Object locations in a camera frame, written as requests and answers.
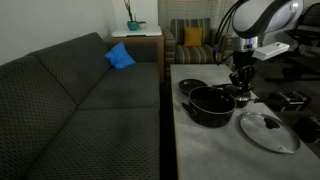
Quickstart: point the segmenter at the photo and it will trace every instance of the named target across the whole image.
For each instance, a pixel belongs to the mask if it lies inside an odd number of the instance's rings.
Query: potted plant
[[[130,31],[136,31],[139,28],[139,22],[137,22],[135,19],[132,19],[132,13],[131,13],[131,5],[130,5],[130,0],[123,0],[124,4],[128,10],[130,21],[127,22],[128,28]]]

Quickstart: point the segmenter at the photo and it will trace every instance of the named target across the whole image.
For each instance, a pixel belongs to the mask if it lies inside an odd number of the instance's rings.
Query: pot handle
[[[197,115],[197,112],[188,104],[186,103],[181,103],[181,104],[182,104],[182,107],[190,114],[190,116],[194,117]]]

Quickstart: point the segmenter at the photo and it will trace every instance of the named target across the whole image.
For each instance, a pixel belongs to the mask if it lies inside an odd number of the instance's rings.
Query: yellow cushion
[[[184,28],[184,45],[201,46],[203,28]]]

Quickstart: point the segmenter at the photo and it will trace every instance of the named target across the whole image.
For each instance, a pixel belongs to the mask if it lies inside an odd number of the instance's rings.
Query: armchair
[[[301,44],[311,46],[311,41],[320,40],[320,3],[311,5],[303,15],[298,19],[298,23],[292,30],[284,31],[292,39],[298,42],[298,46],[295,48],[294,53],[299,54],[299,47]]]
[[[200,27],[203,28],[201,46],[185,46],[184,45],[184,28]],[[210,18],[203,19],[172,19],[170,28],[163,29],[165,43],[165,80],[170,82],[170,65],[171,64],[212,64],[213,45],[216,30],[210,28]],[[227,51],[228,35],[223,35],[219,44],[218,61],[230,51]]]

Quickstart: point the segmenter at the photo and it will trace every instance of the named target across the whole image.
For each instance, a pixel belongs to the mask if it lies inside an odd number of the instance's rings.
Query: window
[[[169,27],[171,19],[211,18],[218,28],[225,13],[237,0],[159,0],[159,25]]]

